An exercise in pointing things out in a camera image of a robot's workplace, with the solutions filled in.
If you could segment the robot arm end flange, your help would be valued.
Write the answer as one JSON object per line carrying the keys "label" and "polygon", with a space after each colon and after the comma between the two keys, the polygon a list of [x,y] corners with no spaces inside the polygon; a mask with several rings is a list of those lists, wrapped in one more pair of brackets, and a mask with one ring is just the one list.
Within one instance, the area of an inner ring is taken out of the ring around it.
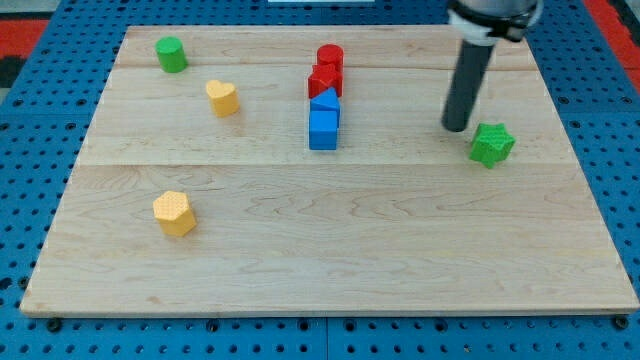
{"label": "robot arm end flange", "polygon": [[520,42],[540,19],[543,0],[449,0],[449,24],[476,46]]}

